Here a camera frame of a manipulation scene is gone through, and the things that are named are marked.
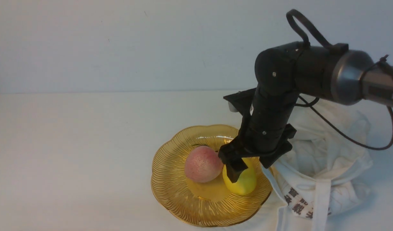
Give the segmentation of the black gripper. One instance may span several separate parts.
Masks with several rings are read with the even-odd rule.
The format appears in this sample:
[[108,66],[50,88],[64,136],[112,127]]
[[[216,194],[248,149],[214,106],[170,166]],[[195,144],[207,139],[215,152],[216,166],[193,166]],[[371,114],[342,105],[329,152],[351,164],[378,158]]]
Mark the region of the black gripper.
[[295,133],[296,129],[291,124],[278,130],[275,133],[276,137],[269,137],[271,133],[257,133],[248,125],[242,125],[236,138],[223,145],[218,153],[226,165],[226,175],[231,183],[236,183],[242,172],[248,169],[244,158],[260,157],[268,168],[293,148],[289,139],[292,139]]

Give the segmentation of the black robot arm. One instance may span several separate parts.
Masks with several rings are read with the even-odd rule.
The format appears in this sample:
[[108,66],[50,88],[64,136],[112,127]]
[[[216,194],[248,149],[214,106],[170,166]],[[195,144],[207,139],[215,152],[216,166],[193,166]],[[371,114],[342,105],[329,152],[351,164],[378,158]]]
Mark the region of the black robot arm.
[[316,47],[293,42],[262,51],[254,65],[257,87],[224,97],[231,111],[242,114],[238,135],[219,149],[226,174],[235,183],[247,164],[242,158],[259,157],[269,168],[292,150],[289,139],[296,133],[288,123],[294,107],[313,111],[319,99],[342,105],[361,100],[386,105],[392,121],[393,145],[393,66],[387,56],[374,62],[363,51],[347,44]]

